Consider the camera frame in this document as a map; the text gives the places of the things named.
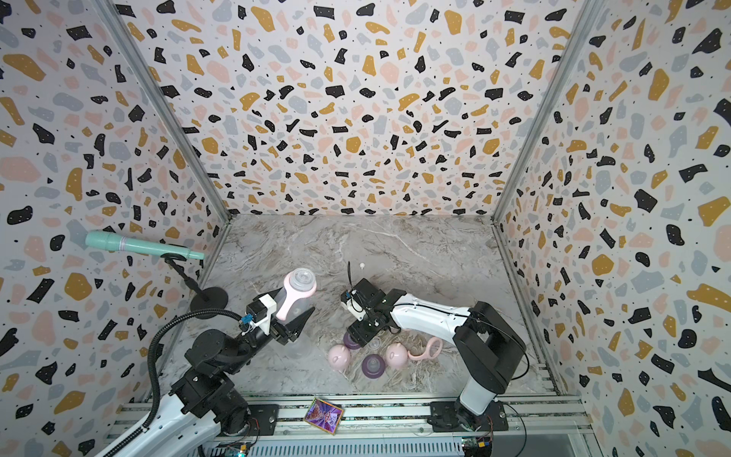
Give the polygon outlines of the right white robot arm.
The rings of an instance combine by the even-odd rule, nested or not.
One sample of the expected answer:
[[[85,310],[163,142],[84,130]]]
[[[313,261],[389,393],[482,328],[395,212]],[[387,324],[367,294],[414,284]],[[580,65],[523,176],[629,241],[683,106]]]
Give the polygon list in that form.
[[[432,404],[429,422],[436,430],[487,426],[490,405],[506,392],[527,357],[525,342],[487,302],[471,308],[447,306],[402,289],[384,292],[363,279],[341,294],[341,305],[355,317],[348,335],[362,348],[387,329],[420,331],[457,348],[468,382],[453,403]]]

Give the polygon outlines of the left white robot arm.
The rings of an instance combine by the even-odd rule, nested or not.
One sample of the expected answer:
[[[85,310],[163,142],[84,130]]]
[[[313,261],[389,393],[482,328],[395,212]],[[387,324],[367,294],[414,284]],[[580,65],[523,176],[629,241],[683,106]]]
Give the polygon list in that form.
[[[154,356],[148,358],[152,405],[148,415],[99,452],[101,456],[185,456],[219,436],[234,443],[272,436],[279,407],[251,405],[230,379],[274,338],[264,331],[231,337],[218,329],[199,334],[187,353],[190,368],[160,388]]]

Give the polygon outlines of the clear silicone nipple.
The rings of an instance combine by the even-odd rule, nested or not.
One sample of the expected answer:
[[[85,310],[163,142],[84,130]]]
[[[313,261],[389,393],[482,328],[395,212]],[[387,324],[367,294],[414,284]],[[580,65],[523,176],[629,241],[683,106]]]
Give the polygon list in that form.
[[[382,342],[382,340],[381,340],[381,338],[380,338],[380,337],[374,337],[374,338],[373,338],[373,339],[372,339],[372,340],[371,340],[371,341],[370,341],[370,342],[369,342],[369,343],[367,344],[367,348],[368,348],[369,350],[375,350],[375,351],[377,351],[377,350],[380,350],[380,348],[381,348],[382,344],[383,344],[383,342]]]

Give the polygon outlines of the purple bottle collar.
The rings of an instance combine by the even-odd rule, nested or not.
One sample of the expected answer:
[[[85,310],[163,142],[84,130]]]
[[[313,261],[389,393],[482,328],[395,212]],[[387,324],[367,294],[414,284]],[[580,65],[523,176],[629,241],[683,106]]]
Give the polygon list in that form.
[[[368,379],[378,379],[386,372],[386,361],[378,354],[369,354],[361,363],[361,370]]]
[[[343,336],[343,344],[349,349],[349,350],[359,350],[361,346],[355,342],[350,334],[346,332]]]

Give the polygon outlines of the pink bottle cap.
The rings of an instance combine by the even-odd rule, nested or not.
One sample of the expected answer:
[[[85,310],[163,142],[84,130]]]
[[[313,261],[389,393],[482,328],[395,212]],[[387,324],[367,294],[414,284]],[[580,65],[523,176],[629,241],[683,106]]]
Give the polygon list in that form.
[[[403,369],[409,363],[409,351],[402,343],[393,343],[386,348],[386,365],[392,369]]]
[[[345,371],[351,362],[351,350],[343,344],[335,345],[327,353],[327,363],[335,371]]]

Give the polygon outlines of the black microphone stand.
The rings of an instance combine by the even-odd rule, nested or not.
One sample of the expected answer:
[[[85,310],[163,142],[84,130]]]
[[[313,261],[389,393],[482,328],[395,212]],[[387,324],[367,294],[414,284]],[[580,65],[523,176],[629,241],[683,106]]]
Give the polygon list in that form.
[[[195,279],[186,274],[185,269],[179,265],[179,262],[186,260],[184,256],[166,253],[162,255],[162,259],[183,279],[184,284],[193,292],[192,302],[190,302],[191,312],[224,310],[228,306],[228,293],[224,289],[221,287],[202,289]]]

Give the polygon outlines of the colourful holographic card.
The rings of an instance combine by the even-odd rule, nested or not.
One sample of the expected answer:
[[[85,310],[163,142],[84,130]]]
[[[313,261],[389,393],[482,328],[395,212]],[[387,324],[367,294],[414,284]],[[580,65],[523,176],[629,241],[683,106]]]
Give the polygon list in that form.
[[[315,398],[305,414],[304,421],[318,430],[334,435],[344,414],[345,410],[342,407]]]

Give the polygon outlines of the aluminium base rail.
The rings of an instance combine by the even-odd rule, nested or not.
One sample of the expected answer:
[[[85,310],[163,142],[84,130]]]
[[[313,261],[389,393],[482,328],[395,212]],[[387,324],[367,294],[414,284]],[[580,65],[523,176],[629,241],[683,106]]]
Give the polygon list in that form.
[[[508,394],[483,430],[438,431],[431,405],[450,403],[436,394],[336,395],[343,418],[329,434],[308,424],[310,396],[259,396],[255,414],[240,436],[194,440],[180,456],[224,456],[249,445],[249,456],[463,456],[483,442],[493,456],[600,456],[602,451],[576,396]]]

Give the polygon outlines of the right corner aluminium post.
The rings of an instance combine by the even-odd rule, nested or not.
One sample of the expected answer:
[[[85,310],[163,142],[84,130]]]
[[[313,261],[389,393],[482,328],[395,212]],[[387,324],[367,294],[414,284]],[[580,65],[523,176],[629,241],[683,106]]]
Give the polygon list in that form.
[[[525,137],[525,142],[511,168],[510,176],[506,181],[506,186],[504,186],[497,207],[491,216],[494,225],[499,225],[501,218],[508,212],[509,203],[512,201],[512,194],[517,190],[521,179],[522,169],[527,165],[531,152],[537,146],[541,138],[541,133],[549,118],[552,116],[553,109],[563,93],[563,88],[578,62],[582,48],[584,47],[584,42],[586,42],[590,32],[592,32],[604,7],[605,1],[601,0],[586,1],[582,5],[577,22],[567,41],[567,47],[563,52],[562,59],[544,93],[540,107],[534,116],[534,121],[531,124],[527,137]]]

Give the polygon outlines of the corner aluminium post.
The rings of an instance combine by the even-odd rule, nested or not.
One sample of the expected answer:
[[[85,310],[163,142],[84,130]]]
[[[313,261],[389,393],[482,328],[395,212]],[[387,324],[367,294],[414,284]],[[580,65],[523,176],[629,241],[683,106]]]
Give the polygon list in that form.
[[[567,47],[563,52],[562,59],[544,93],[540,107],[534,116],[534,121],[531,124],[527,137],[525,137],[525,142],[511,168],[510,176],[506,181],[506,186],[504,186],[497,207],[491,216],[494,225],[499,225],[501,218],[508,212],[509,203],[512,201],[512,194],[517,190],[521,179],[522,169],[527,165],[531,152],[537,146],[541,138],[541,133],[549,118],[552,116],[553,109],[563,93],[563,88],[578,62],[582,48],[584,47],[584,42],[586,42],[590,32],[592,32],[604,7],[605,1],[601,0],[586,1],[582,5],[577,22],[567,41]]]
[[[213,211],[226,224],[230,224],[230,213],[225,208],[223,200],[218,194],[213,182],[207,176],[204,166],[193,150],[192,144],[190,144],[190,141],[188,141],[188,138],[184,134],[183,128],[180,126],[171,106],[166,101],[165,95],[163,95],[162,90],[153,78],[144,56],[140,53],[137,45],[133,41],[133,37],[120,18],[116,5],[113,1],[98,0],[91,1],[91,5],[100,16],[105,27],[109,30],[121,55],[127,60],[129,67],[137,77],[148,99],[150,99],[150,103],[155,108],[167,132],[171,135],[171,138],[181,150],[182,156],[192,168],[192,174],[205,192],[209,205],[211,205]]]

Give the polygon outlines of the left corner aluminium post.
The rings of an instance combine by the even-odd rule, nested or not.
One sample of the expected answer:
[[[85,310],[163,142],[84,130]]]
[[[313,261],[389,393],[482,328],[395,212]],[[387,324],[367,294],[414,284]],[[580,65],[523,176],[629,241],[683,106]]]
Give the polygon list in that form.
[[[150,103],[155,108],[167,132],[171,135],[171,138],[181,150],[182,156],[192,168],[192,174],[205,192],[209,205],[211,205],[213,211],[226,224],[230,224],[230,213],[225,208],[223,200],[218,194],[213,182],[207,176],[204,166],[193,150],[192,144],[190,144],[190,141],[188,141],[188,138],[184,134],[183,128],[180,126],[171,106],[166,101],[165,95],[163,95],[162,90],[153,78],[144,56],[140,53],[137,45],[133,41],[133,37],[120,18],[116,5],[113,1],[98,0],[91,1],[91,5],[100,16],[105,27],[109,30],[121,55],[127,60],[129,67],[137,77],[148,99],[150,99]]]

